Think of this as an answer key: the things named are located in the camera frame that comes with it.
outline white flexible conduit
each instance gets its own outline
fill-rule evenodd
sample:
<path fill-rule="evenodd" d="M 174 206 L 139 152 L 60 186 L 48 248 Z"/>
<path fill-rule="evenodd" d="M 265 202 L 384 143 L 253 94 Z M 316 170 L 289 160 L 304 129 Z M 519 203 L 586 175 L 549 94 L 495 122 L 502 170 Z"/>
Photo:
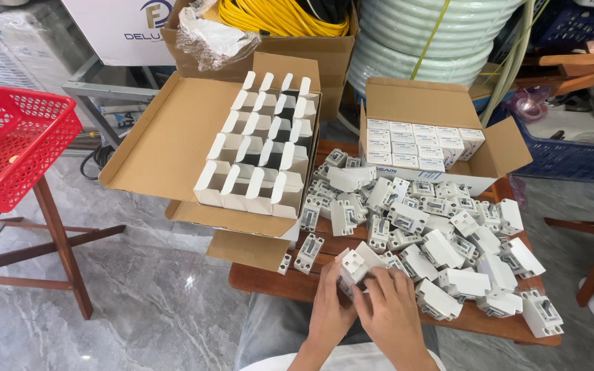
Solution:
<path fill-rule="evenodd" d="M 368 77 L 409 79 L 444 0 L 365 0 L 361 32 L 348 72 L 364 96 Z M 521 0 L 451 0 L 416 80 L 471 86 L 487 62 L 492 40 Z"/>

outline blue plastic crate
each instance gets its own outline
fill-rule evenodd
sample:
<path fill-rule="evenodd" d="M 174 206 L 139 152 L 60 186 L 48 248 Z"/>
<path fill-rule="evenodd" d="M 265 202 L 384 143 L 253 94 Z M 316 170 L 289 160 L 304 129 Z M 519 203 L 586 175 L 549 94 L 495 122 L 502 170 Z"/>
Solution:
<path fill-rule="evenodd" d="M 497 108 L 490 125 L 509 114 L 504 108 Z M 536 138 L 516 115 L 512 116 L 533 157 L 531 164 L 513 171 L 514 175 L 594 182 L 594 143 Z"/>
<path fill-rule="evenodd" d="M 582 7 L 572 0 L 551 1 L 531 32 L 536 47 L 574 46 L 592 40 L 594 7 Z"/>

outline clear plastic bag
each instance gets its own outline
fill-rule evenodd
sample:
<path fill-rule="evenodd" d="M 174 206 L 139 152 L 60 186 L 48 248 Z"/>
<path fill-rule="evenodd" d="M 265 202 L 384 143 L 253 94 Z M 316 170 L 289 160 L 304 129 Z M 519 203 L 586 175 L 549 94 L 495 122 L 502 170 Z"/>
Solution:
<path fill-rule="evenodd" d="M 219 71 L 244 59 L 261 42 L 257 32 L 244 32 L 203 17 L 217 0 L 197 0 L 178 14 L 176 45 L 199 62 L 199 71 Z"/>
<path fill-rule="evenodd" d="M 550 91 L 550 87 L 520 88 L 503 106 L 526 123 L 538 122 L 547 116 L 545 102 Z"/>

